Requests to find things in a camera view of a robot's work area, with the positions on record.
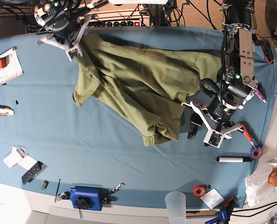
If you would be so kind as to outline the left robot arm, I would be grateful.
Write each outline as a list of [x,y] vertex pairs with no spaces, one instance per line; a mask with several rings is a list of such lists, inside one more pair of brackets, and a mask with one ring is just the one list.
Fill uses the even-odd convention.
[[253,140],[246,126],[231,120],[237,110],[242,110],[258,89],[254,75],[255,43],[252,31],[256,29],[254,1],[224,0],[221,3],[223,41],[221,45],[221,68],[216,80],[204,78],[201,91],[212,99],[208,104],[194,100],[182,102],[192,109],[188,139],[193,139],[198,128],[205,125],[205,146],[220,148],[223,140],[230,140],[232,133],[239,131]]

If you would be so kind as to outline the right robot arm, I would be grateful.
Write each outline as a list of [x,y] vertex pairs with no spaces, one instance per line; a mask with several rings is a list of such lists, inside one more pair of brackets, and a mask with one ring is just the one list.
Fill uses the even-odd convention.
[[43,43],[65,51],[69,60],[82,57],[81,38],[92,18],[89,12],[95,8],[89,3],[80,6],[72,0],[41,0],[34,7],[34,18],[41,28],[36,32],[40,35],[38,44]]

